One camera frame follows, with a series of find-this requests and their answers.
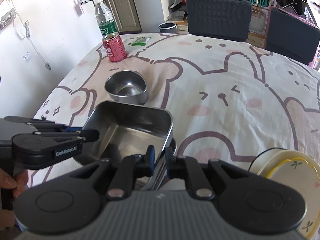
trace plastic water bottle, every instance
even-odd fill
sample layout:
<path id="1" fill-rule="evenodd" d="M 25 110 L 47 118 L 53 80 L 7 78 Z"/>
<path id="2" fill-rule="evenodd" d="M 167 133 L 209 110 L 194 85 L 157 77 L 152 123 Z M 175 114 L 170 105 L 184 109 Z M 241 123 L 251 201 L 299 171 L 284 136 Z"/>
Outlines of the plastic water bottle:
<path id="1" fill-rule="evenodd" d="M 103 0 L 93 0 L 93 3 L 95 4 L 96 20 L 102 36 L 118 32 L 113 15 Z"/>

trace trash can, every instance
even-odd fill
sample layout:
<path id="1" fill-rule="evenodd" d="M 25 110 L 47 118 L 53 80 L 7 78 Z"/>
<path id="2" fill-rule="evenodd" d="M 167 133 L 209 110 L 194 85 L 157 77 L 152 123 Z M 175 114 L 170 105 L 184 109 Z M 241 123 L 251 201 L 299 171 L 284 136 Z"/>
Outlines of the trash can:
<path id="1" fill-rule="evenodd" d="M 176 33 L 177 25 L 173 22 L 165 22 L 159 24 L 159 30 L 161 33 Z"/>

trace stainless steel bowl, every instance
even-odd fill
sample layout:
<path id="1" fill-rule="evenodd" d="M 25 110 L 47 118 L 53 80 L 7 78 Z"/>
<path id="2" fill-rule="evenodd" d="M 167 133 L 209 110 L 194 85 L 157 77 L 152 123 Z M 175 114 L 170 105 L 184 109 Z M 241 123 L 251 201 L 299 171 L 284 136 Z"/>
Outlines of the stainless steel bowl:
<path id="1" fill-rule="evenodd" d="M 155 171 L 153 177 L 138 179 L 144 189 L 154 189 L 161 183 L 166 171 L 165 157 L 161 154 L 172 141 L 172 116 L 160 108 L 137 106 L 113 101 L 97 105 L 85 123 L 83 130 L 96 129 L 100 137 L 96 142 L 83 144 L 82 154 L 74 159 L 87 165 L 102 158 L 120 163 L 126 156 L 145 154 L 148 145 L 155 147 Z"/>
<path id="2" fill-rule="evenodd" d="M 117 102 L 143 105 L 148 99 L 147 83 L 135 71 L 121 70 L 114 73 L 107 79 L 104 88 Z"/>

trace white ceramic bowl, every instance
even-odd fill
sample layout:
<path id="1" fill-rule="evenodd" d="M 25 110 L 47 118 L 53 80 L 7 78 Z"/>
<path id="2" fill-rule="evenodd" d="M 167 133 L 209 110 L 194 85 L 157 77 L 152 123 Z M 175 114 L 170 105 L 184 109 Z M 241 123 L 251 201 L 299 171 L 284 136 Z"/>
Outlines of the white ceramic bowl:
<path id="1" fill-rule="evenodd" d="M 255 174 L 259 174 L 259 171 L 268 163 L 268 161 L 278 152 L 282 151 L 282 148 L 271 148 L 260 153 L 251 162 L 249 171 Z"/>
<path id="2" fill-rule="evenodd" d="M 286 159 L 293 159 L 300 157 L 306 160 L 309 164 L 313 165 L 318 174 L 320 174 L 320 166 L 319 164 L 309 155 L 306 155 L 299 151 L 294 150 L 282 150 L 278 151 L 276 154 L 272 156 L 272 158 L 258 171 L 258 175 L 267 177 L 267 175 L 271 172 L 273 168 L 275 168 L 279 163 Z"/>
<path id="3" fill-rule="evenodd" d="M 320 165 L 302 152 L 273 148 L 258 155 L 249 171 L 294 188 L 303 196 L 307 212 L 298 231 L 311 239 L 320 224 Z"/>

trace green bottle label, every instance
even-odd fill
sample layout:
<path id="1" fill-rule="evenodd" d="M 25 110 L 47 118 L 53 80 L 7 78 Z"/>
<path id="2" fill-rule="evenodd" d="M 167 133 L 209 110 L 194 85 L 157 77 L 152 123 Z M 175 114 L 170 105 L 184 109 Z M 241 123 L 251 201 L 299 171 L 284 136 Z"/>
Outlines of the green bottle label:
<path id="1" fill-rule="evenodd" d="M 105 25 L 99 26 L 102 36 L 106 36 L 109 33 L 117 33 L 118 30 L 115 26 L 115 22 L 106 23 Z"/>

